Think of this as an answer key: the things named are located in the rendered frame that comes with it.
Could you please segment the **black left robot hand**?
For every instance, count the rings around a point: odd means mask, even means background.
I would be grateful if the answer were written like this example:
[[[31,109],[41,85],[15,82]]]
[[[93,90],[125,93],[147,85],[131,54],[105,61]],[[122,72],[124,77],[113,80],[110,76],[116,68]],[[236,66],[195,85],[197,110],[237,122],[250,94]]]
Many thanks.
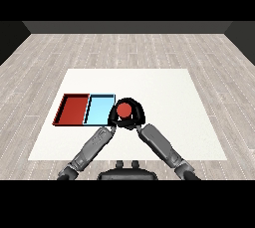
[[[110,110],[109,117],[108,117],[108,126],[110,127],[125,127],[128,123],[124,119],[120,119],[118,114],[118,107],[119,105],[123,104],[124,100],[117,101]]]

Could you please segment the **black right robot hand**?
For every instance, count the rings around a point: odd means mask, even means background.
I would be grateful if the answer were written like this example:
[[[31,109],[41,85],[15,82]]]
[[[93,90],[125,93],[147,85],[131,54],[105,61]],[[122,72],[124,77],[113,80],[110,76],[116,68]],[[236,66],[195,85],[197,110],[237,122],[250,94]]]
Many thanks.
[[[143,107],[132,98],[127,99],[127,103],[131,106],[131,121],[132,124],[127,125],[127,129],[133,130],[138,125],[145,124],[145,114]]]

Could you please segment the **red can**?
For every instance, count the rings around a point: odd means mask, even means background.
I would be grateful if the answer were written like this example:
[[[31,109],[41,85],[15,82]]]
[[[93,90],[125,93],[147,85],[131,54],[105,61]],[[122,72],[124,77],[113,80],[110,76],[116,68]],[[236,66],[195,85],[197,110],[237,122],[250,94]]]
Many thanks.
[[[128,103],[121,103],[117,107],[117,114],[121,119],[131,118],[131,105]]]

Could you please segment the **light blue shallow open box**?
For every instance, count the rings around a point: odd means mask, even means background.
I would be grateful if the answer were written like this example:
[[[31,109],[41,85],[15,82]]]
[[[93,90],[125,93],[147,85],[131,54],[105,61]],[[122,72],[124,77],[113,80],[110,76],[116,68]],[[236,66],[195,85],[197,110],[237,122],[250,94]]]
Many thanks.
[[[108,118],[116,102],[114,94],[91,94],[84,115],[84,126],[101,126],[108,124]]]

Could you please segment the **red shallow open box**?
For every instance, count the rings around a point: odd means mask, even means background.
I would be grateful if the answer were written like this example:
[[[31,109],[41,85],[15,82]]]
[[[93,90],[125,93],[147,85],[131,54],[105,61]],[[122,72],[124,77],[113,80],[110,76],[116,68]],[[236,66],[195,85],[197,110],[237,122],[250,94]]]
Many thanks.
[[[82,126],[89,94],[64,94],[53,120],[54,126]]]

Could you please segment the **dark grey robot body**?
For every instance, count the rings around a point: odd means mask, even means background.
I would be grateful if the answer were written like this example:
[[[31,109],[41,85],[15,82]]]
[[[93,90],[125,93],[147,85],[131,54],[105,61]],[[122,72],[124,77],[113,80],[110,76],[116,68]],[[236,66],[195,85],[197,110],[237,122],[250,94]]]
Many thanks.
[[[98,180],[157,180],[157,176],[154,172],[141,169],[137,160],[131,162],[131,168],[124,168],[124,162],[118,160],[116,167],[101,172]]]

